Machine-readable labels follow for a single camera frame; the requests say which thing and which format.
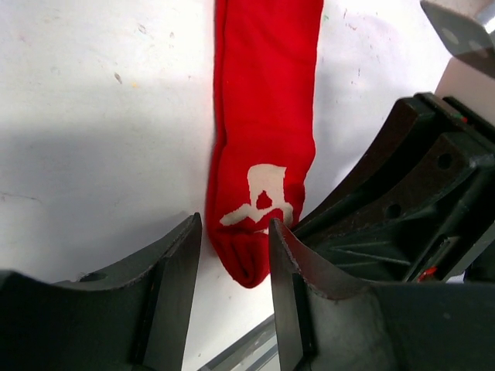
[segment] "black plastic part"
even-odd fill
[[[78,282],[0,271],[0,368],[181,370],[201,229],[199,214],[190,216]]]
[[[321,258],[278,220],[269,240],[281,371],[493,369],[494,285],[372,284]],[[309,311],[299,310],[303,301]],[[311,332],[311,346],[302,332]]]
[[[426,272],[446,281],[495,240],[494,140],[452,98],[400,99],[356,167],[293,231],[367,281]]]

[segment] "white table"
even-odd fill
[[[305,213],[401,96],[449,60],[418,0],[332,0],[316,73]],[[203,211],[213,144],[213,1],[0,0],[0,267],[75,279]],[[184,370],[273,311],[205,241]]]

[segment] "sock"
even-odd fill
[[[217,0],[217,139],[207,231],[246,288],[269,273],[268,223],[299,221],[315,156],[312,102],[323,0]]]

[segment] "red sock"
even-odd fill
[[[217,0],[217,142],[207,229],[246,288],[269,273],[272,218],[291,226],[315,156],[312,101],[323,0]]]

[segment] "screw hole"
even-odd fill
[[[101,272],[93,272],[86,274],[84,277],[82,277],[79,282],[95,282],[95,281],[101,281],[104,280],[107,277],[105,273]]]
[[[444,153],[439,157],[437,165],[441,170],[450,168],[450,166],[452,166],[452,155],[449,153]]]
[[[459,45],[459,39],[457,39],[457,36],[456,34],[454,34],[454,32],[444,27],[442,29],[442,33],[447,38],[447,40],[450,41],[452,44]]]
[[[390,205],[386,210],[385,210],[385,216],[388,219],[396,219],[398,218],[402,213],[402,208],[400,205],[395,203],[394,205]]]

